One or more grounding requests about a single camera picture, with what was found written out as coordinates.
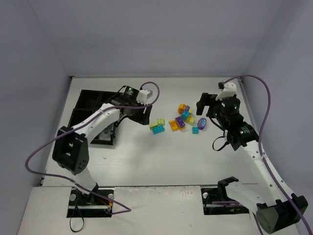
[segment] white table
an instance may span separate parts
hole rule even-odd
[[[148,126],[129,119],[117,130],[113,148],[91,146],[88,168],[100,186],[175,186],[216,185],[221,179],[235,176],[242,183],[257,183],[245,162],[231,146],[215,152],[211,145],[222,132],[209,120],[204,131],[193,135],[191,126],[185,131],[172,132],[168,121],[178,116],[178,106],[187,104],[196,112],[196,103],[203,92],[218,94],[218,82],[226,78],[74,78],[61,117],[60,127],[67,126],[81,90],[117,91],[122,85],[139,88],[146,81],[160,87],[160,98],[153,106],[150,122],[157,118],[166,120],[165,132],[153,135]],[[251,123],[243,96],[237,84],[237,95],[242,101],[240,113]],[[156,89],[153,85],[145,88]],[[217,146],[223,140],[216,141]],[[69,175],[49,156],[47,173]],[[59,178],[46,177],[43,186],[71,186]]]
[[[250,185],[257,190],[257,185]],[[259,235],[251,214],[204,215],[199,186],[116,188],[115,199],[132,211],[85,218],[80,235]],[[19,235],[73,235],[67,215],[70,187],[33,188]],[[120,211],[116,205],[113,211]],[[74,229],[82,226],[72,220]],[[297,235],[295,225],[275,235]]]

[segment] blue block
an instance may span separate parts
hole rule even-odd
[[[192,128],[192,134],[198,134],[199,133],[199,128],[198,127],[193,127]]]
[[[186,121],[189,116],[190,116],[190,112],[184,111],[184,112],[182,112],[182,114],[180,115],[180,118],[181,118],[183,121]]]
[[[154,135],[157,133],[161,133],[163,131],[165,131],[164,126],[156,126],[156,127],[152,128],[152,132]]]

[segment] pile of blocks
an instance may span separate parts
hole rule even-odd
[[[185,123],[188,123],[189,125],[193,125],[195,122],[195,118],[192,116],[193,109],[190,108],[188,105],[181,104],[178,107],[178,113],[180,114],[179,117],[176,117],[175,120],[169,121],[172,131],[176,130],[183,130],[185,129]],[[199,122],[197,127],[192,127],[192,134],[198,134],[199,130],[203,130],[206,124],[206,119],[201,118],[201,125],[199,127]]]
[[[156,119],[156,122],[149,124],[149,128],[154,135],[165,131],[164,126],[165,126],[165,120],[162,118],[158,118]]]

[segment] lego brick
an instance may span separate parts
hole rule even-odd
[[[185,123],[183,122],[183,120],[181,119],[181,117],[176,117],[175,121],[177,123],[178,129],[182,130],[185,128]]]
[[[172,131],[178,130],[178,126],[175,120],[169,121],[169,124],[170,124]]]
[[[190,125],[194,124],[195,122],[195,118],[192,117],[191,115],[189,115],[189,117],[187,118],[186,122]]]
[[[182,112],[182,114],[180,115],[181,119],[183,121],[186,121],[188,119],[188,117],[190,116],[190,113],[188,111],[184,111]]]
[[[156,123],[156,122],[149,124],[150,130],[152,130],[152,128],[154,128],[154,127],[156,127],[156,126],[157,126],[157,123]]]
[[[197,124],[199,130],[203,130],[205,128],[205,125],[206,125],[206,119],[203,117],[200,118]]]
[[[182,112],[185,111],[185,108],[186,108],[186,105],[185,105],[185,104],[181,104],[181,105],[178,107],[178,113],[179,113],[179,114],[182,114]]]
[[[156,120],[156,122],[157,122],[158,125],[165,126],[165,120],[164,120],[163,118],[158,118],[158,119]]]
[[[192,128],[192,134],[198,134],[199,133],[199,128],[197,126]]]
[[[163,131],[165,131],[164,126],[156,126],[156,127],[152,128],[152,132],[154,135],[161,133]]]

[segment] building block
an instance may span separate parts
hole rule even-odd
[[[199,134],[199,128],[197,126],[192,128],[192,134]]]
[[[183,122],[183,120],[181,119],[181,117],[176,117],[175,121],[177,123],[177,127],[179,130],[182,130],[185,128],[185,123]]]
[[[199,121],[198,121],[198,124],[197,124],[199,130],[203,130],[205,125],[206,125],[206,119],[203,118],[203,117],[200,118]]]
[[[169,121],[172,131],[178,130],[178,126],[175,120]]]
[[[160,126],[160,125],[162,125],[162,126],[165,126],[165,120],[163,119],[163,118],[158,118],[157,120],[156,120],[156,122],[157,122],[157,124]]]
[[[195,118],[192,117],[191,115],[189,115],[189,117],[187,118],[186,122],[190,125],[194,124],[195,122]]]
[[[182,114],[180,115],[180,117],[181,117],[181,119],[182,119],[183,121],[186,121],[189,116],[190,116],[190,113],[189,113],[188,111],[184,111],[184,112],[182,112]]]
[[[185,111],[185,108],[186,108],[186,105],[185,105],[185,104],[181,104],[181,105],[178,107],[178,113],[179,113],[179,114],[182,114],[182,112]]]
[[[152,132],[154,135],[161,133],[163,131],[165,131],[164,126],[156,126],[156,127],[152,128]]]
[[[156,123],[156,122],[149,124],[150,130],[152,130],[152,128],[154,128],[154,127],[156,127],[156,126],[157,126],[157,123]]]

